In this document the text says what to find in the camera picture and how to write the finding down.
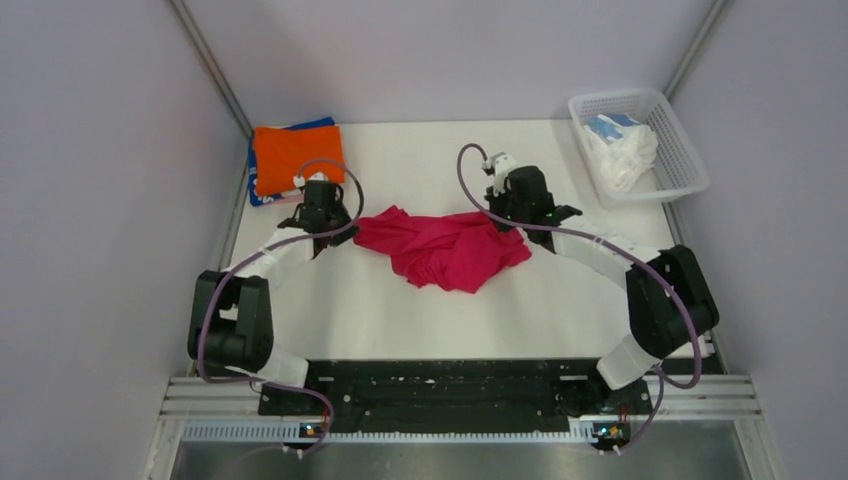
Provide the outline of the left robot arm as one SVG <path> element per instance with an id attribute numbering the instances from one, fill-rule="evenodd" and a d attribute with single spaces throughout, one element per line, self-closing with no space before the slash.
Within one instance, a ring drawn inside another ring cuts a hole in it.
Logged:
<path id="1" fill-rule="evenodd" d="M 331 419 L 329 399 L 307 377 L 308 361 L 275 342 L 271 295 L 295 269 L 352 239 L 358 228 L 341 185 L 315 175 L 301 189 L 293 215 L 254 253 L 199 275 L 187 350 L 209 383 L 257 382 L 268 393 L 282 393 L 295 412 Z"/>

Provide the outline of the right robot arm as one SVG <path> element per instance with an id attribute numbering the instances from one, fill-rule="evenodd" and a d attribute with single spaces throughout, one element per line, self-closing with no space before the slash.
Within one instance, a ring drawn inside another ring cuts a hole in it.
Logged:
<path id="1" fill-rule="evenodd" d="M 583 263 L 625 293 L 628 331 L 567 397 L 569 415 L 614 411 L 645 373 L 685 344 L 701 358 L 699 339 L 720 314 L 691 249 L 647 247 L 604 231 L 581 210 L 556 204 L 536 166 L 484 171 L 493 179 L 484 198 L 498 230 L 521 229 L 532 243 Z"/>

